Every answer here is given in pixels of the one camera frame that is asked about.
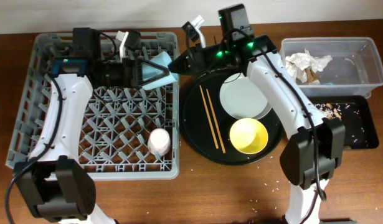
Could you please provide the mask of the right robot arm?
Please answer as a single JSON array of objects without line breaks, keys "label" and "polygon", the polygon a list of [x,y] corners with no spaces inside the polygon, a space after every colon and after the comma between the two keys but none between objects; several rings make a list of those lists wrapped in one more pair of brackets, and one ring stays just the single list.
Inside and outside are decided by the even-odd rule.
[{"label": "right robot arm", "polygon": [[324,188],[341,165],[346,128],[328,119],[291,79],[267,35],[254,36],[245,6],[218,11],[222,40],[209,47],[188,47],[169,64],[171,72],[207,74],[235,65],[264,94],[285,129],[288,143],[280,156],[291,184],[284,223],[320,223]]}]

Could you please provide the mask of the wooden chopstick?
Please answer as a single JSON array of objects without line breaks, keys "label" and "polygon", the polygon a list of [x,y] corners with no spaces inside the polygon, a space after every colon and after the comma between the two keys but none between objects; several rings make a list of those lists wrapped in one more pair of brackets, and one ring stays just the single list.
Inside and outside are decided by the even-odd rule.
[{"label": "wooden chopstick", "polygon": [[208,120],[208,123],[209,123],[209,127],[210,127],[210,131],[211,131],[211,134],[212,134],[212,138],[214,140],[215,148],[218,149],[219,145],[217,143],[216,135],[215,135],[214,128],[213,128],[213,125],[212,125],[212,121],[211,121],[211,118],[210,118],[209,110],[208,110],[207,103],[206,103],[206,98],[204,96],[203,89],[202,89],[202,87],[200,85],[199,85],[199,89],[200,89],[200,92],[201,92],[201,97],[202,97],[202,101],[203,101],[203,104],[204,104],[204,109],[206,111],[206,116],[207,116],[207,120]]},{"label": "wooden chopstick", "polygon": [[215,124],[215,128],[216,128],[216,131],[217,131],[217,134],[218,134],[219,143],[220,143],[220,146],[221,146],[221,149],[222,149],[222,153],[225,154],[226,150],[225,150],[225,147],[224,147],[224,143],[223,143],[223,140],[222,140],[222,135],[220,133],[219,125],[218,125],[217,118],[216,118],[216,115],[215,115],[215,110],[214,110],[214,107],[213,107],[212,100],[210,98],[210,94],[209,94],[209,90],[208,89],[206,89],[206,93],[207,93],[207,97],[208,97],[208,100],[209,100],[210,109],[212,111],[212,116],[213,116],[213,119],[214,119],[214,124]]}]

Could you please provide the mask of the clear plastic waste bin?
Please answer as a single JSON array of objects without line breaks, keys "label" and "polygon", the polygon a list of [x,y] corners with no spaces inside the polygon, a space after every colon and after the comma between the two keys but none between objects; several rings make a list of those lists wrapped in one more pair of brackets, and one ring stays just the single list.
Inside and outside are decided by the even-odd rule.
[{"label": "clear plastic waste bin", "polygon": [[318,84],[297,82],[306,96],[370,97],[383,85],[383,65],[374,41],[369,37],[287,38],[281,42],[281,57],[307,50],[311,56],[332,60],[318,72]]}]

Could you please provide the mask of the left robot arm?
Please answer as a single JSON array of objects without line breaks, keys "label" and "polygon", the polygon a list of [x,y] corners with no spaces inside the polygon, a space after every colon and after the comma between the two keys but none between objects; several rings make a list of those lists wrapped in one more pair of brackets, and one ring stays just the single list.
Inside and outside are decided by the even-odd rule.
[{"label": "left robot arm", "polygon": [[99,30],[75,28],[72,52],[54,58],[52,87],[40,138],[26,162],[17,162],[10,187],[17,187],[31,215],[51,223],[113,223],[96,203],[93,179],[81,167],[78,142],[88,102],[96,88],[151,90],[171,82],[171,57],[129,58],[141,35],[131,30],[112,38],[113,56],[103,58]]}]

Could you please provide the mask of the peanut shell food scraps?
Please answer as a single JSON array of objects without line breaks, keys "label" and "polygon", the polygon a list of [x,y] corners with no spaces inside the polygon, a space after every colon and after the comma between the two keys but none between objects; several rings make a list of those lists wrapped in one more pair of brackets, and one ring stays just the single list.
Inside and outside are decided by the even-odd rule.
[{"label": "peanut shell food scraps", "polygon": [[315,104],[315,107],[317,107],[317,109],[319,109],[327,119],[342,120],[339,111],[330,103]]}]

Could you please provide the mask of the black rectangular food tray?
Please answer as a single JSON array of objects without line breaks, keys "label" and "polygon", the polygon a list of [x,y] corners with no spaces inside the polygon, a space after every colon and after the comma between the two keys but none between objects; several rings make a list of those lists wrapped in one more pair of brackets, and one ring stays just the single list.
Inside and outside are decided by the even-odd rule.
[{"label": "black rectangular food tray", "polygon": [[310,97],[310,101],[327,114],[336,109],[338,116],[334,114],[333,118],[341,118],[346,128],[345,149],[375,149],[379,146],[371,111],[363,96],[316,96]]}]

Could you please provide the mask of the light blue plastic cup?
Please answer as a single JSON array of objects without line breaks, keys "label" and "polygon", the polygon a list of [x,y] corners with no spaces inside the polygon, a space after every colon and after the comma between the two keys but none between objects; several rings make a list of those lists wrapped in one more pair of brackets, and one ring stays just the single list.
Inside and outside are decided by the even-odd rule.
[{"label": "light blue plastic cup", "polygon": [[[172,62],[172,58],[167,52],[161,52],[157,56],[153,57],[150,62],[156,63],[163,67],[168,68],[168,65]],[[169,75],[160,79],[157,79],[158,76],[163,74],[162,70],[154,68],[148,64],[142,63],[142,78],[143,81],[149,82],[146,85],[142,86],[144,90],[152,90],[164,85],[172,84],[179,80],[179,75],[177,73],[169,72]]]}]

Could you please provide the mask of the round black serving tray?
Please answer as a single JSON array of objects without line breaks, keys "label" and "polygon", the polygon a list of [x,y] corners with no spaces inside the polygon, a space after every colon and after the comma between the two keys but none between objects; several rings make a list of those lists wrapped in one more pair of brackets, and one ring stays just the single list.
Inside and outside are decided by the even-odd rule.
[{"label": "round black serving tray", "polygon": [[[261,122],[268,131],[268,144],[263,151],[256,154],[242,154],[233,147],[230,142],[229,131],[231,126],[236,122],[236,119],[227,114],[223,109],[219,99],[219,90],[223,82],[235,73],[239,73],[239,71],[234,68],[218,69],[213,70],[208,74],[203,74],[191,81],[181,90],[179,113],[181,132],[187,143],[205,158],[218,164],[230,166],[250,164],[263,159],[277,147],[284,133],[283,126],[281,125],[278,116],[271,110],[266,116],[259,119],[259,122]],[[214,140],[212,138],[199,85],[202,87],[206,98],[210,118],[219,145],[218,149],[215,148]],[[209,90],[210,98],[215,110],[215,115],[226,150],[225,154],[222,153],[219,143],[206,89]]]}]

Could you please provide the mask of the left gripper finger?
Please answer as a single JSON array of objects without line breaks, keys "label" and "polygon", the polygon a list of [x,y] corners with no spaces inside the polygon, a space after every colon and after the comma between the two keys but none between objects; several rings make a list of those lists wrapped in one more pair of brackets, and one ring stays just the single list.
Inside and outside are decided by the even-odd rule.
[{"label": "left gripper finger", "polygon": [[169,69],[167,67],[154,63],[150,60],[139,58],[138,62],[141,65],[142,75],[167,75],[169,73]]},{"label": "left gripper finger", "polygon": [[167,75],[141,75],[138,82],[140,88],[157,88],[167,85],[170,81],[170,73]]}]

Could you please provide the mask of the brown gold snack wrapper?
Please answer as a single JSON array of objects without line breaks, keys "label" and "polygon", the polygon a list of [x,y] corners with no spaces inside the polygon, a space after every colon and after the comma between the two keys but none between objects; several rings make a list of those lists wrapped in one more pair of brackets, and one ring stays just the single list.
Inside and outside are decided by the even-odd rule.
[{"label": "brown gold snack wrapper", "polygon": [[307,77],[307,83],[313,83],[315,81],[318,81],[318,77],[315,74],[315,72],[311,68],[305,69],[306,77]]}]

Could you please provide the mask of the pink plastic cup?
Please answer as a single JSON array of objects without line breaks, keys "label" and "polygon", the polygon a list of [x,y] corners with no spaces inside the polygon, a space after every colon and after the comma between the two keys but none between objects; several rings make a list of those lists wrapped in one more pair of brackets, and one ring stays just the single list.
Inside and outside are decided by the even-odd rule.
[{"label": "pink plastic cup", "polygon": [[156,128],[150,133],[147,144],[150,153],[164,156],[169,152],[170,145],[170,135],[165,129]]}]

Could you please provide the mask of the grey plastic dishwasher rack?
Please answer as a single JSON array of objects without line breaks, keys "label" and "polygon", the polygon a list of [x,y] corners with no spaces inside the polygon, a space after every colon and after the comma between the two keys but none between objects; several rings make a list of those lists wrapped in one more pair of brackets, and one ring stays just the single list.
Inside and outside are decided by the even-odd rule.
[{"label": "grey plastic dishwasher rack", "polygon": [[[45,71],[72,44],[70,33],[38,35],[33,48],[6,165],[28,160],[44,125],[50,100]],[[153,90],[96,90],[85,110],[79,140],[80,165],[93,180],[171,180],[179,173],[179,84]],[[150,133],[165,129],[164,156],[150,153]]]}]

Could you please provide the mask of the grey round plate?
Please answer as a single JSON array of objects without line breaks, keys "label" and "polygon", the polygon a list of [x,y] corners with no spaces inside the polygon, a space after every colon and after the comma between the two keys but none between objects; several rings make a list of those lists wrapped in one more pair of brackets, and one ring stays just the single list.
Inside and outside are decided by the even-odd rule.
[{"label": "grey round plate", "polygon": [[272,109],[261,90],[243,73],[235,73],[223,82],[219,99],[225,112],[235,119],[261,119]]}]

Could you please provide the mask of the white paper napkin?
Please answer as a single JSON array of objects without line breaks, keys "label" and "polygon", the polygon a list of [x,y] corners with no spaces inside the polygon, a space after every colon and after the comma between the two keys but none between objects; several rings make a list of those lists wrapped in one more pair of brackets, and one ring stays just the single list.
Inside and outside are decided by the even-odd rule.
[{"label": "white paper napkin", "polygon": [[[311,56],[310,52],[305,49],[304,53],[295,53],[291,56],[285,57],[285,65],[288,74],[292,79],[303,85],[319,85],[318,73],[322,72],[324,68],[332,61],[330,55],[324,57],[314,57]],[[306,68],[311,68],[318,77],[318,81],[308,84],[307,77],[305,73]]]}]

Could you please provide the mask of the yellow bowl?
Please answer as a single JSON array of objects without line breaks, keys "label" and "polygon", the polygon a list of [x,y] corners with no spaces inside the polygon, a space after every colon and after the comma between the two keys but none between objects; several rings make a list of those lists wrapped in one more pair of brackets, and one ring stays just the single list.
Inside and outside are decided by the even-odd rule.
[{"label": "yellow bowl", "polygon": [[256,119],[243,118],[236,121],[229,131],[230,142],[242,154],[256,154],[268,144],[268,131]]}]

